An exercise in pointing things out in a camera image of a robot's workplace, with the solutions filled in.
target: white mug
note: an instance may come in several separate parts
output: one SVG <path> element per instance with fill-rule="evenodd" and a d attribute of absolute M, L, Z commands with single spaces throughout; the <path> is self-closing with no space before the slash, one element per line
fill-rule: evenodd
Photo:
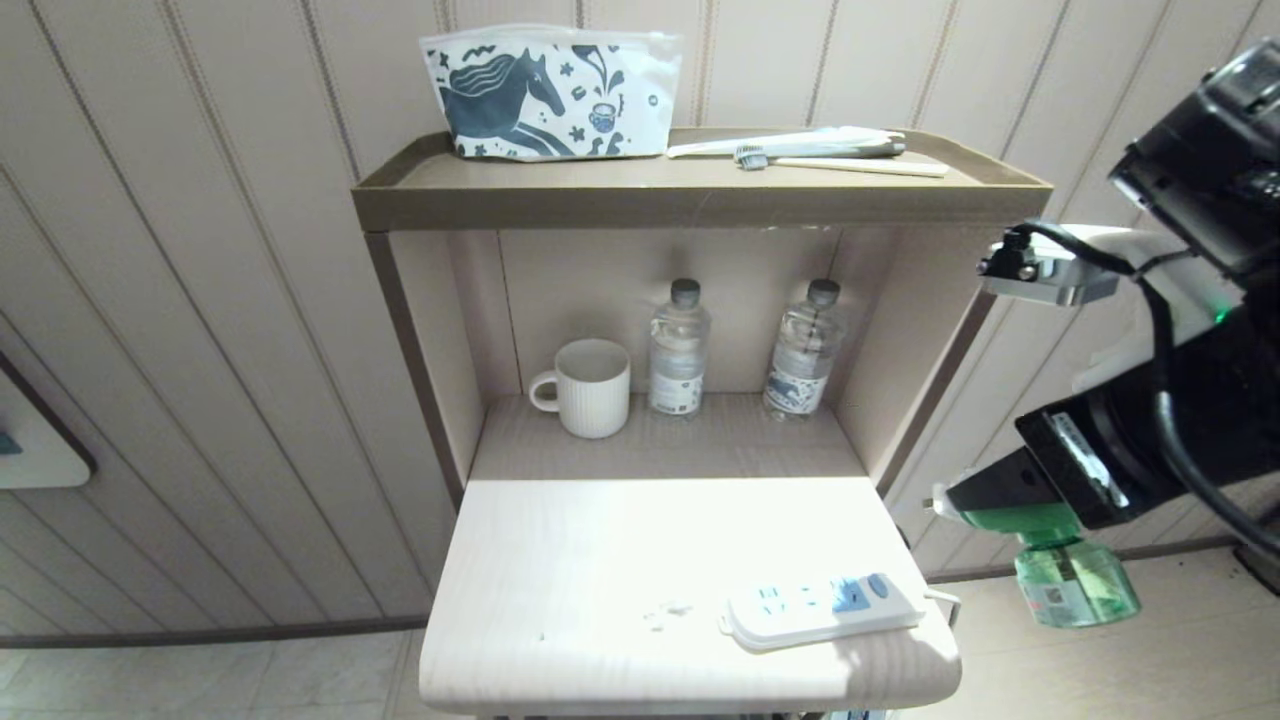
<path fill-rule="evenodd" d="M 538 397 L 538 388 L 556 383 L 556 400 Z M 576 340 L 556 354 L 556 369 L 529 383 L 529 401 L 558 413 L 564 429 L 577 437 L 609 437 L 627 424 L 631 406 L 631 357 L 607 340 Z"/>

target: lower shelf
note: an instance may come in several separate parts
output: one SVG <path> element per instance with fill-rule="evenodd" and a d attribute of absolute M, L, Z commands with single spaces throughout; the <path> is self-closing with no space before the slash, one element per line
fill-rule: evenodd
<path fill-rule="evenodd" d="M 829 409 L 778 423 L 758 393 L 707 395 L 690 421 L 649 411 L 631 396 L 626 427 L 604 439 L 568 434 L 524 396 L 489 407 L 471 479 L 865 477 Z"/>

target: top shelf tray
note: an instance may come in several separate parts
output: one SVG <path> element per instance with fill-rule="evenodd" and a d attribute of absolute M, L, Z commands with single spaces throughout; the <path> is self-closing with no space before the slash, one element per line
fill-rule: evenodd
<path fill-rule="evenodd" d="M 671 143 L 783 132 L 676 128 Z M 461 159 L 448 133 L 420 137 L 352 190 L 365 232 L 485 228 L 675 228 L 1012 224 L 1052 186 L 943 137 L 901 131 L 904 160 L 942 178 L 771 167 L 728 158 L 511 163 Z"/>

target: green bottle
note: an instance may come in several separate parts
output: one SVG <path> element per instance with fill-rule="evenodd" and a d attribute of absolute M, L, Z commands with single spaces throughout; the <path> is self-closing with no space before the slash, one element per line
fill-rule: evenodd
<path fill-rule="evenodd" d="M 1027 547 L 1014 568 L 1032 616 L 1051 628 L 1089 628 L 1142 610 L 1129 575 L 1110 548 L 1080 539 L 1065 503 L 961 512 L 973 527 L 1016 533 Z"/>

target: gray bottle cap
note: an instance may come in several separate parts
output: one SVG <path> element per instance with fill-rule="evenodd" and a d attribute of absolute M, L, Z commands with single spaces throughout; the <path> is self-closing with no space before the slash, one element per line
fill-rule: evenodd
<path fill-rule="evenodd" d="M 827 279 L 817 279 L 809 283 L 809 302 L 818 307 L 831 307 L 840 297 L 840 283 Z"/>
<path fill-rule="evenodd" d="M 680 278 L 671 283 L 671 301 L 680 307 L 692 307 L 698 305 L 698 299 L 703 293 L 703 286 L 698 281 Z"/>

